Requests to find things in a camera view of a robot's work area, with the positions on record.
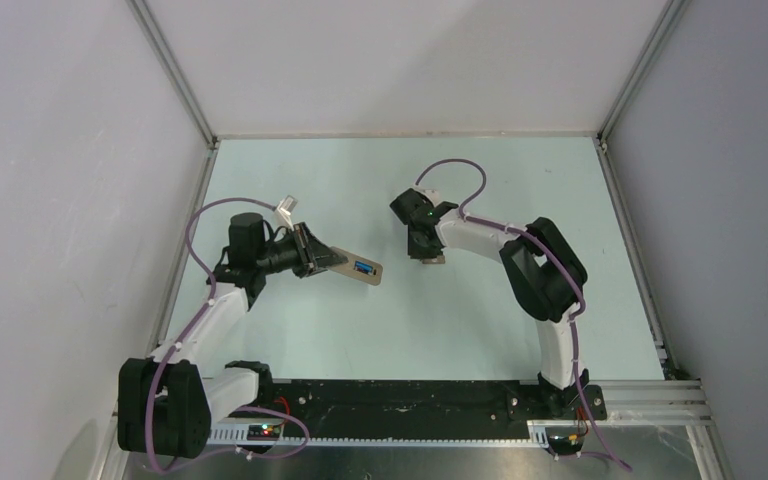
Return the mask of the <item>beige remote control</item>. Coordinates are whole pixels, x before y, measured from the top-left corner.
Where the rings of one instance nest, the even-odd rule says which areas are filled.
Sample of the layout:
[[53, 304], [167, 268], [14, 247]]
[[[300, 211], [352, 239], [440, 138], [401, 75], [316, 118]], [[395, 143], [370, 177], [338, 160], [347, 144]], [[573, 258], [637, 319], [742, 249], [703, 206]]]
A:
[[332, 247], [332, 250], [342, 257], [345, 257], [346, 261], [339, 265], [330, 266], [330, 271], [371, 286], [378, 286], [381, 284], [383, 275], [383, 267], [381, 264], [338, 247]]

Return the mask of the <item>blue battery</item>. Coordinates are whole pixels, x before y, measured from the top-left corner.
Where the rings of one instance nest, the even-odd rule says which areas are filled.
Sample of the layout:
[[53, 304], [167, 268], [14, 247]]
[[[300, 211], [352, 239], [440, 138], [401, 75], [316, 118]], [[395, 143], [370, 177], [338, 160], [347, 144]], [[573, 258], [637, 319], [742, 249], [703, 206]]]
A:
[[374, 266], [363, 263], [363, 262], [355, 262], [354, 270], [369, 276], [373, 276], [377, 274], [377, 269]]

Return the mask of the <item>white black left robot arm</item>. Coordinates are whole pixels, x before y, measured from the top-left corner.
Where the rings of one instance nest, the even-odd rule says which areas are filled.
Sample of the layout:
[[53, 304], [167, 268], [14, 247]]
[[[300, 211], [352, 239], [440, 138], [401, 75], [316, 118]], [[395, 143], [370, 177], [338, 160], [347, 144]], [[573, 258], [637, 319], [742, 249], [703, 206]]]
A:
[[194, 459], [215, 424], [239, 407], [257, 417], [271, 412], [276, 390], [263, 381], [269, 375], [266, 365], [231, 363], [205, 379], [199, 363], [214, 356], [250, 312], [267, 276], [290, 271], [306, 278], [348, 262], [305, 223], [277, 237], [254, 212], [231, 218], [228, 239], [195, 319], [149, 357], [130, 358], [120, 368], [117, 441], [125, 451]]

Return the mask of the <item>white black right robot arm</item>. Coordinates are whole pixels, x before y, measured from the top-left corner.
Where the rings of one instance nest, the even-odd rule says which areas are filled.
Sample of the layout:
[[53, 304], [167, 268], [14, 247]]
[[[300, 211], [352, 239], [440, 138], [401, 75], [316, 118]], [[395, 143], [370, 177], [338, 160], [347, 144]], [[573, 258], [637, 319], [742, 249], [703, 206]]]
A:
[[407, 227], [410, 258], [438, 260], [459, 249], [502, 265], [518, 305], [536, 321], [543, 408], [556, 418], [576, 411], [577, 386], [586, 379], [573, 322], [585, 308], [588, 273], [555, 223], [539, 217], [521, 227], [480, 218], [418, 187], [398, 195], [390, 209]]

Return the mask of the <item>beige battery compartment cover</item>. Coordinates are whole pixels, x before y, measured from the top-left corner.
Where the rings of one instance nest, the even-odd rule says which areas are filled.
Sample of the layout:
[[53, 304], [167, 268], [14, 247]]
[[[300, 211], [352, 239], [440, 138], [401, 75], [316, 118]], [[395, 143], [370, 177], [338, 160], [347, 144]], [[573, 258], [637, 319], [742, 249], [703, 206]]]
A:
[[438, 256], [438, 257], [435, 257], [435, 258], [421, 259], [420, 262], [423, 265], [443, 265], [445, 263], [445, 257], [444, 256]]

